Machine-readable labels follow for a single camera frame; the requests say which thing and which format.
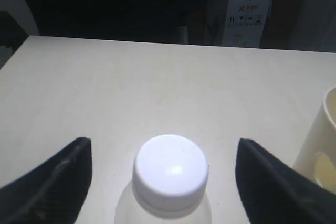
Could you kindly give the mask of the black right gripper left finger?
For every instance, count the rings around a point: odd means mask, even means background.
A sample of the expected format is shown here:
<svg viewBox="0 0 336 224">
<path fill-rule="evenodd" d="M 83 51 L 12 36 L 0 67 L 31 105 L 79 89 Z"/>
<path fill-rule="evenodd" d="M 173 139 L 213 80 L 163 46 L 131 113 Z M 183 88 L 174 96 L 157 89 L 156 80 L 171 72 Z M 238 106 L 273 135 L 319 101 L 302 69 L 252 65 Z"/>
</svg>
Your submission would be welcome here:
<svg viewBox="0 0 336 224">
<path fill-rule="evenodd" d="M 75 223 L 91 181 L 91 140 L 79 137 L 1 187 L 1 223 Z"/>
</svg>

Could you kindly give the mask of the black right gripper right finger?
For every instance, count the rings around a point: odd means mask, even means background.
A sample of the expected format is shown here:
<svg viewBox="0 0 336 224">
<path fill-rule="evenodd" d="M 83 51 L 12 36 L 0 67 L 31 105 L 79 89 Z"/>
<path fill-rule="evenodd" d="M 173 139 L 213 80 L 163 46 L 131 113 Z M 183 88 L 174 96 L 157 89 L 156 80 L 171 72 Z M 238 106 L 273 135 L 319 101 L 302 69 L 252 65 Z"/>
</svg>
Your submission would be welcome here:
<svg viewBox="0 0 336 224">
<path fill-rule="evenodd" d="M 250 223 L 335 223 L 335 195 L 253 140 L 238 142 L 235 179 Z"/>
</svg>

